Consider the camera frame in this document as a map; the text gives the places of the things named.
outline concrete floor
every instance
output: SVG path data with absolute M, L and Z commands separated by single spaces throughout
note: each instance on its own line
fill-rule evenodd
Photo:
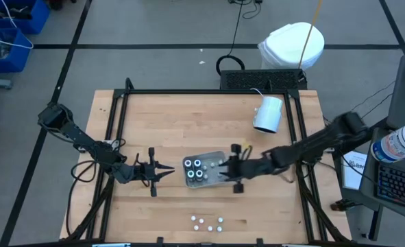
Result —
M 85 2 L 67 1 L 63 10 L 52 12 L 42 33 L 30 36 L 35 44 L 50 44 L 44 47 L 48 49 L 32 50 L 22 73 L 0 75 L 14 82 L 11 90 L 0 89 L 0 237 L 40 130 L 37 114 L 60 78 Z M 405 41 L 405 0 L 387 3 Z M 256 18 L 241 20 L 236 42 L 256 44 L 287 23 L 310 22 L 316 4 L 317 0 L 266 0 Z M 252 8 L 245 6 L 244 11 Z M 237 12 L 238 5 L 227 0 L 93 0 L 79 44 L 228 44 Z M 330 45 L 399 44 L 376 0 L 324 0 L 317 28 Z M 121 88 L 126 77 L 137 89 L 217 89 L 220 80 L 215 62 L 228 52 L 200 51 L 199 47 L 129 48 L 75 50 L 59 102 L 74 112 L 81 128 L 86 126 L 94 91 Z M 233 54 L 243 59 L 247 69 L 260 68 L 257 49 L 235 49 Z M 402 55 L 401 49 L 391 48 L 327 49 L 307 70 L 308 87 L 318 90 L 324 115 L 331 119 L 394 81 Z M 238 67 L 225 62 L 222 69 Z M 367 112 L 390 92 L 392 87 L 357 111 Z M 365 117 L 366 123 L 385 117 L 389 102 Z M 58 239 L 72 181 L 69 169 L 77 157 L 70 145 L 47 137 L 10 244 Z M 405 246 L 404 217 L 386 210 L 379 240 L 370 242 L 360 234 L 368 231 L 372 212 L 357 207 L 347 215 L 355 240 Z

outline blue storage bin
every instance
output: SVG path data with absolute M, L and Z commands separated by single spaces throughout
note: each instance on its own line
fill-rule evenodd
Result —
M 16 28 L 0 29 L 0 37 L 11 36 L 14 37 L 14 44 L 30 46 L 30 42 L 27 41 L 24 34 Z M 9 55 L 0 59 L 0 73 L 7 72 L 20 72 L 24 69 L 25 63 L 29 56 L 30 49 L 11 46 Z
M 20 20 L 13 18 L 16 26 L 24 34 L 39 34 L 50 15 L 50 9 L 43 0 L 4 0 L 5 4 L 9 6 L 9 3 L 24 3 L 32 8 L 32 20 Z M 3 2 L 0 0 L 0 8 L 5 9 Z M 0 19 L 0 28 L 13 27 L 9 18 Z

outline black keyboard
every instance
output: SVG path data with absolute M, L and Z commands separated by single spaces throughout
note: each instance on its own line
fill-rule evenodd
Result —
M 377 182 L 376 197 L 405 206 L 405 172 L 379 164 Z

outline wooden table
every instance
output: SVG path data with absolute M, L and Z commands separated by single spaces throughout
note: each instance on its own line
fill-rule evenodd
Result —
M 308 134 L 324 127 L 316 91 L 300 91 L 304 121 Z M 182 159 L 185 156 L 221 150 L 230 153 L 232 143 L 253 145 L 251 158 L 272 147 L 290 145 L 291 138 L 283 107 L 277 134 L 263 134 L 252 128 L 254 108 L 261 104 L 255 95 L 130 95 L 125 116 L 123 138 L 127 144 L 121 153 L 132 164 L 136 153 L 148 159 L 148 147 L 155 147 L 156 160 L 175 167 L 175 172 L 157 184 L 158 197 L 151 198 L 149 188 L 141 182 L 116 183 L 108 223 L 107 242 L 155 242 L 164 237 L 169 243 L 215 242 L 255 243 L 263 238 L 271 243 L 306 243 L 297 183 L 287 183 L 279 176 L 259 176 L 244 180 L 245 193 L 232 193 L 232 184 L 219 187 L 189 189 L 185 186 Z M 105 136 L 112 91 L 96 91 L 86 132 L 94 139 Z M 295 103 L 291 100 L 299 128 Z M 114 122 L 116 133 L 118 119 Z M 90 159 L 80 154 L 79 161 Z M 332 164 L 326 154 L 323 162 Z M 92 175 L 91 169 L 85 178 Z M 341 199 L 335 172 L 329 167 L 315 166 L 317 184 L 324 211 L 344 236 L 351 239 L 344 212 L 331 211 L 330 204 Z M 285 173 L 293 178 L 293 169 Z M 78 183 L 73 192 L 70 223 L 73 229 L 90 208 L 95 183 Z M 315 239 L 319 239 L 316 216 L 310 208 Z M 205 219 L 194 231 L 191 216 Z M 224 218 L 222 224 L 217 218 Z M 101 212 L 97 222 L 100 223 Z M 207 226 L 223 227 L 221 233 L 208 232 Z M 61 237 L 66 236 L 62 227 Z

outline paper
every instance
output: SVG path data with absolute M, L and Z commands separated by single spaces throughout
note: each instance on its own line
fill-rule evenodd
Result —
M 358 152 L 351 151 L 344 155 L 344 158 L 350 163 L 350 165 L 356 169 L 356 171 L 360 172 L 361 174 L 364 173 L 365 162 L 367 162 L 367 155 L 361 154 Z M 362 176 L 355 172 L 351 168 L 347 162 L 343 160 L 343 184 L 342 186 L 346 189 L 355 189 L 359 190 L 360 181 L 362 180 Z

